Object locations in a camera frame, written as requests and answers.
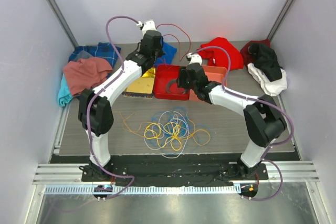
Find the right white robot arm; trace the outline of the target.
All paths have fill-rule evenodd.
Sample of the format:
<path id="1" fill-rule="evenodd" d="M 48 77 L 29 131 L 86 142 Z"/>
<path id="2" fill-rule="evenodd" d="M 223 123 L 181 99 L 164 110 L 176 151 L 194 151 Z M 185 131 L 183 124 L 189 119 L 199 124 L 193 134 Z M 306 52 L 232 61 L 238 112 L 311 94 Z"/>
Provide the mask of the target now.
<path id="1" fill-rule="evenodd" d="M 193 90 L 199 100 L 222 106 L 244 118 L 249 142 L 237 161 L 237 176 L 242 179 L 254 176 L 271 144 L 287 129 L 273 98 L 245 95 L 210 81 L 199 63 L 180 67 L 176 83 L 179 88 Z"/>

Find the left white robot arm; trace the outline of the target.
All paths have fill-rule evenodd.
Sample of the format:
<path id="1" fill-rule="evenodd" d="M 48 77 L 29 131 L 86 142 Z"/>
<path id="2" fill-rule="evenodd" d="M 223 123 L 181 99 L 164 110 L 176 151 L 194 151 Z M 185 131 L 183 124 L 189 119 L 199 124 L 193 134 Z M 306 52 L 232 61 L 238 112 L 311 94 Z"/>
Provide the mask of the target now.
<path id="1" fill-rule="evenodd" d="M 89 140 L 89 164 L 81 167 L 84 175 L 105 182 L 112 175 L 109 165 L 108 132 L 114 117 L 112 106 L 121 93 L 136 79 L 153 67 L 157 58 L 164 55 L 163 37 L 156 29 L 147 30 L 122 66 L 105 82 L 94 89 L 84 89 L 80 95 L 78 120 Z"/>

